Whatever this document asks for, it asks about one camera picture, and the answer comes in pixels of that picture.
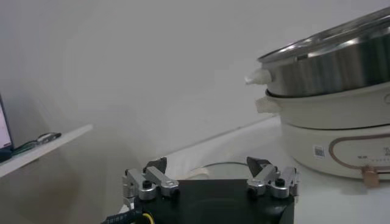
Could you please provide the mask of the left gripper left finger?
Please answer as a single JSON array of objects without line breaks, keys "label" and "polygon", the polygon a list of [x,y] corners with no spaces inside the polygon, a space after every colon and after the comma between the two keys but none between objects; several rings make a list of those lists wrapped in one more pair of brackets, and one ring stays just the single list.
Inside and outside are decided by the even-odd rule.
[{"label": "left gripper left finger", "polygon": [[128,208],[134,208],[138,200],[155,200],[157,194],[165,198],[176,198],[180,194],[179,182],[165,175],[167,163],[167,158],[162,157],[149,161],[142,170],[125,170],[122,198]]}]

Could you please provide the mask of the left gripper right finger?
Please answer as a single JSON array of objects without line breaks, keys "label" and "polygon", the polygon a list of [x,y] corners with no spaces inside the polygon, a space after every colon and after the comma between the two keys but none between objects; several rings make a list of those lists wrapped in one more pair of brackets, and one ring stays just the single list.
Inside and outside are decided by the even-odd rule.
[{"label": "left gripper right finger", "polygon": [[247,166],[252,178],[247,180],[247,189],[256,196],[270,193],[274,198],[297,197],[299,194],[299,173],[295,167],[280,170],[266,159],[248,156]]}]

